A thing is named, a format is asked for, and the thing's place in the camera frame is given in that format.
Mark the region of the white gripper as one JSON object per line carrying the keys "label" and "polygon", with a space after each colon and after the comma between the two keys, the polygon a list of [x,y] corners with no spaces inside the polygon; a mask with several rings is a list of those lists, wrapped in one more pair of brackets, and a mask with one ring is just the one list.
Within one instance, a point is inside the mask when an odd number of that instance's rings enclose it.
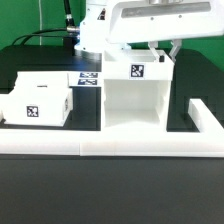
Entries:
{"label": "white gripper", "polygon": [[224,0],[110,0],[106,7],[106,38],[110,43],[149,42],[160,61],[157,41],[172,40],[173,62],[181,39],[224,34]]}

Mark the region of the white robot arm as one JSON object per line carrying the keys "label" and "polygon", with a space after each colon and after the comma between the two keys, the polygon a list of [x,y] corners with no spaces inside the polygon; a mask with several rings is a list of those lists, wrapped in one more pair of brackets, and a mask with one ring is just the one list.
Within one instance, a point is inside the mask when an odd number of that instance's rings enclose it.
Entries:
{"label": "white robot arm", "polygon": [[184,39],[224,35],[224,0],[86,0],[80,23],[81,52],[100,54],[146,42],[172,43],[175,57]]}

